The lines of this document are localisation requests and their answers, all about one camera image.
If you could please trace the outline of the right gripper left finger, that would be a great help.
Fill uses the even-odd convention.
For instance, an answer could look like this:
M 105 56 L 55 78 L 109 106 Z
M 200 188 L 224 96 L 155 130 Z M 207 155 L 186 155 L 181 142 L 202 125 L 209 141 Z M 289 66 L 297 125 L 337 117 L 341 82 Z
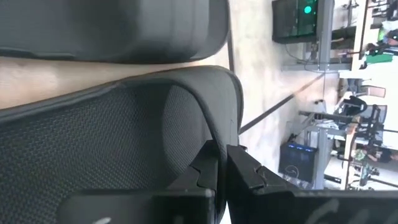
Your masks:
M 217 144 L 207 141 L 162 190 L 82 190 L 65 199 L 57 224 L 215 224 Z

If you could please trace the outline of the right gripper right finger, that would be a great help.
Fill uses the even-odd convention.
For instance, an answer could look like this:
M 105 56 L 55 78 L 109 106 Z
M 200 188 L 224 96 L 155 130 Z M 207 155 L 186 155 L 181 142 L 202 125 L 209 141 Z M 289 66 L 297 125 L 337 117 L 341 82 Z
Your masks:
M 232 224 L 398 224 L 398 191 L 301 190 L 228 146 Z

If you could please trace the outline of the black rubber slide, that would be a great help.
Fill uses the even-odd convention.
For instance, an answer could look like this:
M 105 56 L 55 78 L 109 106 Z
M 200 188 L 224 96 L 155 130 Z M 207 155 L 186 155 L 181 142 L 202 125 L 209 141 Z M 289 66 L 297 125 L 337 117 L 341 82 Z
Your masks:
M 124 78 L 0 110 L 0 224 L 57 224 L 82 190 L 162 190 L 207 141 L 218 149 L 216 222 L 243 88 L 216 66 Z
M 132 64 L 217 53 L 228 0 L 0 0 L 0 56 Z

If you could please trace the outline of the blue-lit computer tower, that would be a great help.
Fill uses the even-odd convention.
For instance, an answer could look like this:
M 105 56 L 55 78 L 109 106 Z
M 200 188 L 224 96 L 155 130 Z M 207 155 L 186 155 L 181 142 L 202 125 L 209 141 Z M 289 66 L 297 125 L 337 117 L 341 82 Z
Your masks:
M 317 148 L 286 142 L 280 147 L 278 171 L 289 177 L 312 183 L 315 179 L 317 157 Z

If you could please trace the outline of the grey office desk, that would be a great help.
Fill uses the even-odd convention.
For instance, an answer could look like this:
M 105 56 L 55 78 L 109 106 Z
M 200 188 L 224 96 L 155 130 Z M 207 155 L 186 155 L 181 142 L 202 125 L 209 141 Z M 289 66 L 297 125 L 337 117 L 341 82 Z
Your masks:
M 363 58 L 361 52 L 364 49 L 365 42 L 367 42 L 366 35 L 371 30 L 372 25 L 370 4 L 371 0 L 359 0 L 359 12 L 356 20 L 356 34 L 351 61 L 343 63 L 337 61 L 336 58 L 330 57 L 334 2 L 332 0 L 319 0 L 318 12 L 320 13 L 320 18 L 317 24 L 318 58 L 314 61 L 296 60 L 293 64 L 283 65 L 282 70 L 308 71 L 320 74 L 359 70 Z
M 366 161 L 355 158 L 357 153 L 357 139 L 365 140 L 367 150 L 372 151 L 381 142 L 376 135 L 383 128 L 381 109 L 374 105 L 369 116 L 356 115 L 344 116 L 340 114 L 316 113 L 300 111 L 299 115 L 305 120 L 300 124 L 300 132 L 304 134 L 304 144 L 318 149 L 316 158 L 315 177 L 313 187 L 324 188 L 324 181 L 332 181 L 339 185 L 339 189 L 348 190 L 353 182 L 357 183 L 356 189 L 362 187 L 370 174 Z M 330 162 L 333 146 L 336 140 L 343 138 L 345 147 L 334 156 L 340 161 L 340 177 L 325 174 Z

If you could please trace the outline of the black office chair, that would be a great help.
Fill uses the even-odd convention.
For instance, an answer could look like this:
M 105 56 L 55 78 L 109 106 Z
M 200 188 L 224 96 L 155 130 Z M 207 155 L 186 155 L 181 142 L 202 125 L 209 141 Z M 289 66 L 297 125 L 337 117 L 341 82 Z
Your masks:
M 360 116 L 367 119 L 372 116 L 374 106 L 377 107 L 374 115 L 379 112 L 379 123 L 384 124 L 387 116 L 387 105 L 370 105 L 357 96 L 349 96 L 348 98 L 342 99 L 342 101 L 337 104 L 335 114 L 344 116 Z

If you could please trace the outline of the brown chair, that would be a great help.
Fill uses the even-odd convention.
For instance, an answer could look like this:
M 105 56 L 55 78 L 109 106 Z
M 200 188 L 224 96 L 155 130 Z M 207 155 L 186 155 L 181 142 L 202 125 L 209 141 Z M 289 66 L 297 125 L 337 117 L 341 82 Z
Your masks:
M 358 92 L 355 96 L 375 96 L 379 98 L 384 98 L 386 95 L 386 89 L 379 86 L 372 85 L 362 85 L 358 88 Z

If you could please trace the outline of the green-lit computer tower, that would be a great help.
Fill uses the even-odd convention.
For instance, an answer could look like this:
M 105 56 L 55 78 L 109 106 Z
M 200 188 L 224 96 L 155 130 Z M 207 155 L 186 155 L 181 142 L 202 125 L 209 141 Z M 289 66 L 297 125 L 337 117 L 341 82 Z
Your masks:
M 272 40 L 278 44 L 317 39 L 318 0 L 272 1 Z

